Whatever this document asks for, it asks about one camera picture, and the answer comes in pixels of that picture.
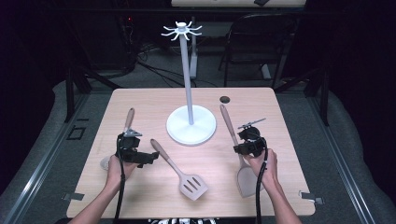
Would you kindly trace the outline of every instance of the gray carpet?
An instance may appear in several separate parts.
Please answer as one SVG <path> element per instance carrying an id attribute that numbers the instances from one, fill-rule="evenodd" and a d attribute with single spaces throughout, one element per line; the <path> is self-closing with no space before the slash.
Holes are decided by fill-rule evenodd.
<path id="1" fill-rule="evenodd" d="M 198 78 L 192 83 L 197 87 L 221 87 L 222 71 L 217 70 L 221 48 L 204 46 L 199 51 Z M 180 56 L 172 51 L 152 50 L 141 54 L 140 62 L 162 69 L 181 73 Z M 269 81 L 249 81 L 248 79 L 260 78 L 257 67 L 235 68 L 230 81 L 230 86 L 269 86 Z M 160 72 L 162 76 L 183 82 L 176 75 Z M 110 72 L 102 75 L 113 75 Z M 125 88 L 160 88 L 178 87 L 175 82 L 164 80 L 158 74 L 149 71 L 142 65 L 137 65 L 135 70 L 127 76 L 114 77 L 111 80 Z M 81 105 L 77 114 L 64 125 L 65 118 L 65 93 L 64 83 L 58 85 L 54 91 L 57 98 L 51 112 L 49 122 L 43 128 L 42 134 L 37 139 L 32 153 L 26 159 L 8 189 L 0 198 L 0 222 L 18 220 L 20 223 L 55 223 L 64 218 L 69 204 L 62 199 L 65 193 L 74 192 L 82 171 L 84 161 L 91 149 L 93 138 L 105 112 L 111 91 L 100 82 L 90 79 L 94 88 L 89 95 L 77 93 Z M 296 86 L 286 93 L 277 95 L 279 105 L 290 131 L 291 140 L 296 149 L 304 175 L 316 196 L 322 197 L 325 204 L 317 205 L 313 216 L 301 217 L 304 223 L 374 223 L 372 220 L 362 221 L 356 204 L 351 200 L 351 193 L 347 190 L 346 181 L 340 174 L 332 155 L 332 144 L 325 131 L 330 131 L 336 139 L 342 155 L 345 158 L 354 180 L 360 187 L 360 193 L 367 203 L 376 223 L 392 223 L 396 220 L 396 210 L 389 198 L 374 184 L 370 172 L 362 160 L 361 142 L 347 112 L 337 98 L 331 94 L 329 104 L 330 127 L 323 128 L 317 118 L 315 99 L 305 98 L 302 86 Z M 82 128 L 83 135 L 79 140 L 69 138 L 79 137 Z M 52 148 L 59 148 L 53 155 L 49 171 L 44 174 L 43 182 L 33 192 L 32 201 L 29 201 L 25 210 L 18 211 L 20 215 L 13 219 L 10 212 L 19 208 L 19 198 L 23 188 L 34 175 L 35 168 L 40 164 Z M 275 223 L 273 217 L 264 217 L 263 223 Z"/>

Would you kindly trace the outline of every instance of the wooden tabletop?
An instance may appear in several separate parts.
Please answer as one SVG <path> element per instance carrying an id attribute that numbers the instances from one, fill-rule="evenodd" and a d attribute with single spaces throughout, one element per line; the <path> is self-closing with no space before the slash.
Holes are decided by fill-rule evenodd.
<path id="1" fill-rule="evenodd" d="M 191 89 L 191 95 L 194 105 L 203 106 L 214 114 L 217 129 L 205 143 L 186 147 L 175 142 L 165 127 L 169 115 L 186 104 L 184 89 L 115 90 L 78 181 L 76 193 L 84 194 L 84 198 L 70 203 L 67 216 L 76 216 L 103 188 L 106 171 L 99 163 L 115 153 L 117 135 L 122 133 L 127 113 L 133 107 L 132 129 L 143 134 L 139 137 L 138 151 L 154 152 L 150 139 L 156 139 L 183 173 L 199 175 L 209 190 L 197 201 L 184 196 L 178 189 L 176 172 L 160 157 L 153 164 L 135 169 L 126 181 L 121 218 L 255 217 L 255 197 L 242 198 L 236 185 L 239 160 L 220 113 L 221 96 L 231 99 L 226 108 L 235 133 L 241 131 L 237 127 L 243 124 L 266 118 L 253 126 L 260 130 L 268 147 L 277 154 L 280 184 L 299 216 L 314 214 L 315 206 L 299 196 L 300 190 L 309 192 L 309 189 L 272 89 L 196 88 Z M 103 217 L 114 217 L 117 201 L 118 196 Z M 274 215 L 265 190 L 261 192 L 261 205 L 263 216 Z"/>
<path id="2" fill-rule="evenodd" d="M 264 7 L 304 7 L 306 0 L 270 0 Z M 172 0 L 172 7 L 260 7 L 254 0 Z"/>

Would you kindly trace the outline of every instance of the wooden handle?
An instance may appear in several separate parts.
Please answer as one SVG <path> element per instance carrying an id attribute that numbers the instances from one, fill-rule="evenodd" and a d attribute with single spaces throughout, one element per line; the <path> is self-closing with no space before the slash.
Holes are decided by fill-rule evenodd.
<path id="1" fill-rule="evenodd" d="M 233 131 L 233 124 L 231 123 L 230 116 L 228 115 L 227 108 L 225 105 L 220 105 L 221 115 L 224 118 L 225 124 L 227 125 L 228 131 L 230 132 L 231 138 L 233 139 L 233 144 L 235 146 L 238 145 L 238 141 L 236 140 L 235 132 Z"/>
<path id="2" fill-rule="evenodd" d="M 131 109 L 129 109 L 129 111 L 128 111 L 128 116 L 127 116 L 126 121 L 125 121 L 125 129 L 124 129 L 124 132 L 127 132 L 128 129 L 131 128 L 132 120 L 133 120 L 133 119 L 134 119 L 134 109 L 131 108 Z"/>
<path id="3" fill-rule="evenodd" d="M 154 147 L 154 149 L 158 152 L 160 152 L 160 155 L 166 160 L 169 160 L 169 156 L 168 154 L 165 152 L 165 150 L 163 149 L 163 147 L 161 147 L 161 145 L 155 140 L 155 139 L 151 139 L 150 140 L 151 145 Z"/>

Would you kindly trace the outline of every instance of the white vertical pole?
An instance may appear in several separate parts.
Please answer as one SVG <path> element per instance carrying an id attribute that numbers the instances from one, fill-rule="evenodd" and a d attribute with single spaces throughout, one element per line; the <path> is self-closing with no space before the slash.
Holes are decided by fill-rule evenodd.
<path id="1" fill-rule="evenodd" d="M 181 61 L 183 63 L 183 74 L 184 74 L 184 86 L 186 89 L 187 97 L 187 110 L 189 113 L 189 124 L 194 124 L 192 116 L 192 101 L 191 101 L 191 84 L 190 84 L 190 69 L 189 69 L 189 55 L 187 54 L 187 40 L 184 35 L 179 36 L 180 39 L 180 50 L 181 50 Z"/>

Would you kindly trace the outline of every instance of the white circular base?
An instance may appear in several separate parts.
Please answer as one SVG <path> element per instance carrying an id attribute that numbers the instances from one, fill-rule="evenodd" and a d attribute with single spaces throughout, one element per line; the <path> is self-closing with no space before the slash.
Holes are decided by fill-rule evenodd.
<path id="1" fill-rule="evenodd" d="M 193 105 L 192 116 L 194 123 L 190 125 L 188 108 L 184 105 L 172 112 L 166 121 L 169 135 L 182 145 L 200 145 L 216 130 L 215 116 L 208 109 Z"/>

